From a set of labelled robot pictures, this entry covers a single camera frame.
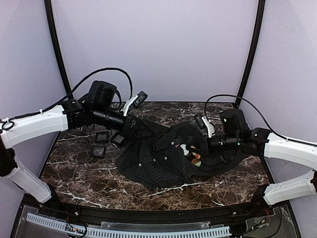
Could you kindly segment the dark pinstriped garment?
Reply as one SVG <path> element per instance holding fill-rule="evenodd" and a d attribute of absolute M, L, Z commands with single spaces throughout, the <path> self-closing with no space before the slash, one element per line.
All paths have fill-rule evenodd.
<path fill-rule="evenodd" d="M 191 164 L 193 156 L 185 157 L 181 148 L 202 133 L 189 123 L 171 127 L 157 137 L 132 141 L 116 160 L 119 172 L 148 190 L 189 183 L 193 177 L 223 174 L 247 158 L 238 150 L 211 152 L 201 157 L 201 166 Z"/>

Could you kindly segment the round white brooch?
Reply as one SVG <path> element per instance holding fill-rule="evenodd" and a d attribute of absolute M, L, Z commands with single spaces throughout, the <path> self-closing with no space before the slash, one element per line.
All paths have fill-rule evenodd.
<path fill-rule="evenodd" d="M 201 166 L 201 159 L 196 159 L 194 158 L 192 161 L 191 161 L 191 164 L 193 164 L 194 166 L 197 166 L 197 167 L 200 167 Z"/>

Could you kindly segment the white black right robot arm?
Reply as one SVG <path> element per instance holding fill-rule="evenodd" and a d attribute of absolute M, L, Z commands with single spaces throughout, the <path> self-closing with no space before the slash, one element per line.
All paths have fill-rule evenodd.
<path fill-rule="evenodd" d="M 317 193 L 317 146 L 312 142 L 298 141 L 278 135 L 272 129 L 255 128 L 251 130 L 240 109 L 228 109 L 220 113 L 224 133 L 216 135 L 214 126 L 206 116 L 194 116 L 199 128 L 207 134 L 194 142 L 182 144 L 184 155 L 191 153 L 209 155 L 212 152 L 240 150 L 246 154 L 276 158 L 311 168 L 299 177 L 258 187 L 251 202 L 259 207 Z"/>

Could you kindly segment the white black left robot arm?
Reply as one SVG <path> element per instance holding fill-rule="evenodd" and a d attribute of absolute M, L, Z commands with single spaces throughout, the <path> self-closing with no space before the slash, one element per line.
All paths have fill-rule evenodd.
<path fill-rule="evenodd" d="M 103 81 L 94 81 L 89 92 L 80 100 L 66 100 L 48 110 L 39 110 L 27 116 L 5 119 L 0 123 L 0 175 L 44 204 L 59 202 L 55 190 L 40 180 L 17 158 L 13 147 L 29 139 L 53 132 L 98 124 L 113 129 L 124 139 L 153 138 L 167 128 L 140 119 L 130 110 L 140 106 L 147 98 L 141 91 L 133 95 L 122 110 L 111 108 L 117 87 Z"/>

